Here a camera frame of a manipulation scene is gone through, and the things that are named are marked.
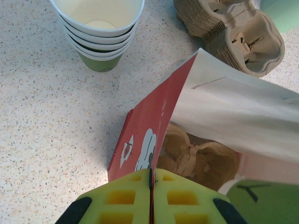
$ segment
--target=printed graphic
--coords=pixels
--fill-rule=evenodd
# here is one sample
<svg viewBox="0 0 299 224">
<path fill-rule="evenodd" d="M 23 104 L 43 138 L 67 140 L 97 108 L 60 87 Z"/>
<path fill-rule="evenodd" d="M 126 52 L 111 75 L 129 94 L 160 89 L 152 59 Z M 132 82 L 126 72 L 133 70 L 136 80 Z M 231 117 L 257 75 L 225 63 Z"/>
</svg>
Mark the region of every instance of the printed graphic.
<svg viewBox="0 0 299 224">
<path fill-rule="evenodd" d="M 133 147 L 133 135 L 132 135 L 130 141 L 126 142 L 124 147 L 123 147 L 123 150 L 122 150 L 122 153 L 121 153 L 121 165 L 120 165 L 120 167 L 123 165 L 124 161 L 128 160 L 128 158 L 130 156 L 130 152 L 132 151 L 132 147 Z"/>
<path fill-rule="evenodd" d="M 143 139 L 142 148 L 135 171 L 150 168 L 155 151 L 156 139 L 157 137 L 156 134 L 153 133 L 153 130 L 148 129 Z"/>
</svg>

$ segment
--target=paper bag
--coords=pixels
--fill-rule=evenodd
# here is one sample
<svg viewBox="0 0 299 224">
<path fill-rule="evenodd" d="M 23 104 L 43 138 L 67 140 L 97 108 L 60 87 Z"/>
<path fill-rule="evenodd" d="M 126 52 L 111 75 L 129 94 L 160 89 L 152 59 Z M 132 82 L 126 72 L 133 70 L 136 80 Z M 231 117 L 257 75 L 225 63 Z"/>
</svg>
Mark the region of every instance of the paper bag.
<svg viewBox="0 0 299 224">
<path fill-rule="evenodd" d="M 108 179 L 155 168 L 170 121 L 242 154 L 299 164 L 299 94 L 199 49 L 130 111 Z"/>
</svg>

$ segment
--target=mint green container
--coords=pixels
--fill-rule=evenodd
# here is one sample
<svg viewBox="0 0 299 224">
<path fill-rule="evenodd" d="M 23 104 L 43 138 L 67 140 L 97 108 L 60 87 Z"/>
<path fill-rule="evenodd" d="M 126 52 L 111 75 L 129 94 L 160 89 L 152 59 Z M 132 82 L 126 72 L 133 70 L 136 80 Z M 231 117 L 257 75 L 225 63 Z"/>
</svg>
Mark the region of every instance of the mint green container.
<svg viewBox="0 0 299 224">
<path fill-rule="evenodd" d="M 269 15 L 280 33 L 299 25 L 299 0 L 262 0 L 261 10 Z"/>
</svg>

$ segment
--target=green paper cup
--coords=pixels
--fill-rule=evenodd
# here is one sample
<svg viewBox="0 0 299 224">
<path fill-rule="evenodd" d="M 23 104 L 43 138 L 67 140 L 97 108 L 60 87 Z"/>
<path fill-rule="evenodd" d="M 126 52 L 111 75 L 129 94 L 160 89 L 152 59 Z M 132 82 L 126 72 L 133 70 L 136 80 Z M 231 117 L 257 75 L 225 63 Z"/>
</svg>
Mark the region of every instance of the green paper cup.
<svg viewBox="0 0 299 224">
<path fill-rule="evenodd" d="M 299 185 L 258 180 L 231 180 L 226 195 L 249 224 L 292 224 L 299 221 Z"/>
<path fill-rule="evenodd" d="M 66 38 L 71 44 L 71 46 L 79 53 L 80 58 L 84 62 L 84 64 L 93 71 L 96 72 L 107 72 L 116 67 L 117 63 L 121 59 L 122 54 L 128 49 L 130 46 L 127 45 L 122 51 L 119 51 L 117 54 L 110 56 L 111 52 L 101 53 L 101 55 L 109 55 L 109 56 L 97 56 L 98 52 L 93 52 L 94 55 L 90 55 L 90 52 L 84 48 L 78 48 L 74 41 L 70 36 L 66 34 Z"/>
<path fill-rule="evenodd" d="M 90 59 L 86 56 L 84 56 L 83 54 L 81 54 L 79 51 L 77 51 L 80 58 L 82 59 L 82 61 L 84 62 L 84 64 L 91 70 L 96 71 L 96 72 L 107 72 L 110 71 L 112 69 L 114 69 L 117 66 L 117 63 L 120 61 L 121 56 L 118 56 L 114 59 L 111 59 L 109 61 L 97 61 L 97 60 L 93 60 Z"/>
</svg>

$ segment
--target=terrazzo countertop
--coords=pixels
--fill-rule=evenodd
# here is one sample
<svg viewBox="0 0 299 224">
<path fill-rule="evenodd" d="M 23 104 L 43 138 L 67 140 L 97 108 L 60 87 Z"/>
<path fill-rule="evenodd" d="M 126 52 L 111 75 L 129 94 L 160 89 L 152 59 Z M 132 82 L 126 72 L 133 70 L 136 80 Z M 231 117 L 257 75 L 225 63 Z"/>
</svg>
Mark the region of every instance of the terrazzo countertop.
<svg viewBox="0 0 299 224">
<path fill-rule="evenodd" d="M 67 43 L 48 1 L 0 2 L 0 223 L 54 223 L 107 182 L 126 113 L 201 46 L 172 0 L 147 0 L 118 66 L 96 73 Z M 299 92 L 299 28 L 263 79 Z"/>
</svg>

